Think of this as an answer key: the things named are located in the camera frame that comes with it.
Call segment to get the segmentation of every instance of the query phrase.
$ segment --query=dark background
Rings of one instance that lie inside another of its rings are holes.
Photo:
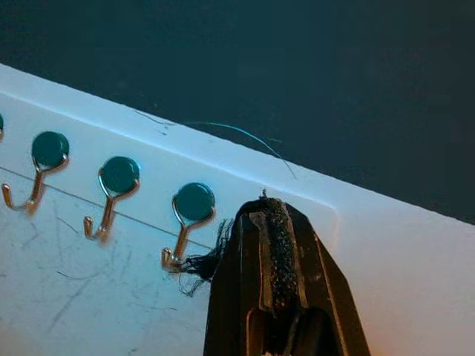
[[[292,162],[475,223],[474,24],[469,0],[1,0],[0,62],[238,126]]]

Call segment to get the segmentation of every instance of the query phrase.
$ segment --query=teal round cap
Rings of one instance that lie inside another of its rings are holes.
[[[58,167],[62,164],[65,154],[69,154],[69,142],[60,133],[45,131],[33,141],[31,155],[41,165]]]
[[[102,167],[102,184],[108,190],[119,194],[133,190],[135,180],[139,179],[139,176],[139,166],[128,157],[113,157]]]
[[[189,183],[175,197],[178,212],[188,220],[204,220],[212,214],[214,194],[202,183]]]

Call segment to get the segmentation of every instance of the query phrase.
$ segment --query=white plastic panel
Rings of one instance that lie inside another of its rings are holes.
[[[30,193],[33,137],[55,130],[71,144],[33,218],[0,204],[0,355],[201,355],[208,292],[184,297],[157,259],[176,242],[171,196],[192,181],[213,189],[218,216],[188,253],[207,251],[219,221],[267,188],[331,250],[373,356],[473,354],[472,225],[291,164],[295,179],[274,157],[1,65],[0,112],[0,180],[15,201]],[[117,204],[101,248],[82,218],[100,219],[96,170],[119,154],[140,164],[142,186]]]

